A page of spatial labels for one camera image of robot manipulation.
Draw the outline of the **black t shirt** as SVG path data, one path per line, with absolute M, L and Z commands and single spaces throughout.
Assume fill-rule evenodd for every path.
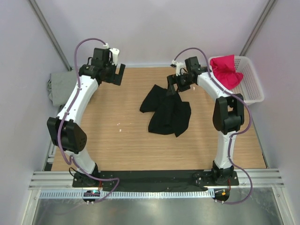
M 182 135 L 189 126 L 191 107 L 180 95 L 167 96 L 167 89 L 154 85 L 140 106 L 140 112 L 153 112 L 148 132 L 159 135 Z

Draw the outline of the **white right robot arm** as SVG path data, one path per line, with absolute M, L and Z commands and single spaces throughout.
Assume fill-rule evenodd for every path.
M 215 185 L 227 185 L 234 172 L 234 134 L 244 124 L 243 96 L 234 95 L 225 88 L 209 68 L 201 67 L 197 57 L 190 57 L 183 63 L 172 60 L 171 67 L 175 68 L 175 74 L 167 77 L 167 95 L 186 91 L 196 84 L 215 102 L 212 122 L 218 132 L 217 153 L 208 177 Z

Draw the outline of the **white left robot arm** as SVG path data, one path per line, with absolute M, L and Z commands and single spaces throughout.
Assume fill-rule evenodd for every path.
M 76 70 L 77 82 L 64 108 L 47 121 L 53 144 L 59 147 L 65 162 L 74 164 L 77 176 L 90 188 L 99 183 L 97 164 L 87 151 L 87 135 L 80 127 L 83 113 L 92 95 L 100 84 L 120 85 L 125 70 L 118 64 L 120 51 L 117 48 L 95 48 L 87 64 Z

